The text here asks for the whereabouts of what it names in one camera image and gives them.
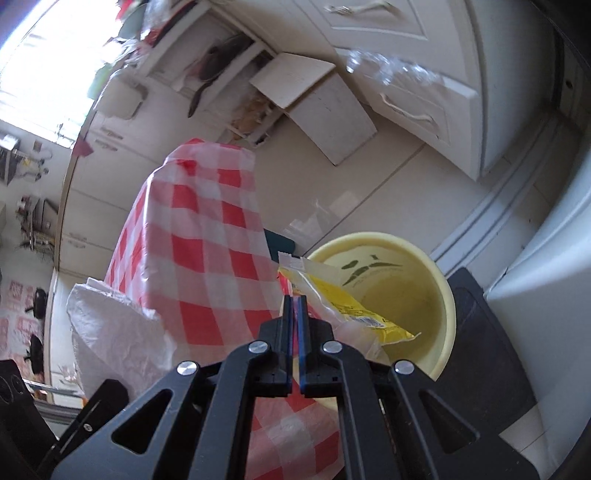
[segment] drawer handle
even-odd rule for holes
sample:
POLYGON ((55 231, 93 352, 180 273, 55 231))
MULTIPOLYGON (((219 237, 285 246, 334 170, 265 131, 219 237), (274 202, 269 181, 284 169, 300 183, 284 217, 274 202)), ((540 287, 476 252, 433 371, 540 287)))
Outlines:
POLYGON ((361 12, 366 12, 367 10, 373 10, 374 8, 385 8, 390 13, 395 13, 398 10, 387 0, 376 0, 374 2, 370 2, 365 5, 359 5, 357 7, 333 7, 332 5, 326 5, 324 10, 331 14, 355 15, 360 14, 361 12))
POLYGON ((106 150, 110 150, 111 152, 116 152, 119 149, 114 147, 113 145, 109 145, 107 142, 103 142, 102 140, 95 140, 95 143, 97 145, 99 145, 101 148, 104 148, 106 150))
POLYGON ((394 105, 392 102, 388 100, 388 97, 385 93, 380 93, 380 97, 382 97, 382 101, 388 105, 392 110, 396 113, 400 113, 400 115, 405 116, 406 118, 410 118, 411 120, 416 120, 419 122, 431 122, 433 123, 435 120, 431 115, 427 115, 426 113, 422 113, 421 115, 413 115, 408 113, 406 110, 401 109, 399 106, 394 105))
POLYGON ((68 243, 73 246, 74 248, 86 248, 86 245, 80 245, 76 242, 73 242, 72 240, 68 240, 68 243))
POLYGON ((112 130, 109 130, 108 128, 101 127, 100 131, 106 133, 107 137, 116 138, 117 140, 123 140, 122 135, 119 135, 117 132, 113 132, 112 130))

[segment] metal screw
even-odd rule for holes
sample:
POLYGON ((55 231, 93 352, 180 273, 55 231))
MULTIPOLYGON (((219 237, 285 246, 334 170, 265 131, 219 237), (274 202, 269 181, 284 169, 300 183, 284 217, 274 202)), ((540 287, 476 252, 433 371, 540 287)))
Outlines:
POLYGON ((195 362, 192 362, 191 360, 186 360, 184 362, 179 363, 177 367, 177 372, 184 377, 188 377, 189 375, 193 375, 198 370, 198 368, 199 366, 195 362))
POLYGON ((414 372, 414 365, 412 362, 409 362, 408 360, 399 360, 394 365, 394 369, 397 373, 401 375, 410 375, 414 372))
POLYGON ((322 350, 326 353, 339 353, 343 349, 343 345, 336 340, 330 340, 322 346, 322 350))
POLYGON ((262 340, 256 340, 248 346, 250 353, 265 353, 267 350, 269 350, 269 345, 262 340))

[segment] sunlight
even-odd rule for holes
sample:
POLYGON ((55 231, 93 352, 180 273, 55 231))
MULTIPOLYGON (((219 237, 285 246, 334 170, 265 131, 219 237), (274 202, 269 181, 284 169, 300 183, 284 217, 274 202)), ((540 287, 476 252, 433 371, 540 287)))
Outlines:
MULTIPOLYGON (((106 60, 103 45, 121 25, 115 0, 53 3, 42 2, 49 10, 43 15, 40 4, 31 15, 41 18, 28 32, 18 28, 0 51, 0 59, 8 58, 0 73, 0 118, 55 133, 60 124, 84 122, 93 103, 87 90, 106 60)), ((24 24, 33 22, 29 17, 24 24)))

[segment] yellow plastic bucket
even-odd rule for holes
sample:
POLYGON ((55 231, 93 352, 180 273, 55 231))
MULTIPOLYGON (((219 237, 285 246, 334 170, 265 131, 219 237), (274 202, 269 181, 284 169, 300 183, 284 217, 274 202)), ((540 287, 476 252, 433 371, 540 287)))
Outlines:
POLYGON ((391 363, 413 361, 433 380, 446 366, 456 337, 456 308, 445 277, 421 249, 387 233, 345 235, 308 257, 338 268, 363 271, 345 288, 365 308, 420 335, 385 345, 391 363), (387 265, 369 268, 370 265, 387 265))

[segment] clear plastic bag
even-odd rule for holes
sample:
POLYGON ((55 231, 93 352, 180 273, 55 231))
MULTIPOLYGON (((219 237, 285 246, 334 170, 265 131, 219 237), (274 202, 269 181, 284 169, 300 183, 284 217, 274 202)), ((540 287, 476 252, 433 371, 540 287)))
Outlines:
POLYGON ((422 86, 443 84, 441 75, 416 63, 368 51, 351 50, 347 60, 347 71, 360 71, 384 85, 405 83, 409 80, 422 86))
POLYGON ((144 14, 141 39, 151 43, 148 36, 155 38, 172 17, 172 9, 173 0, 150 0, 144 14))

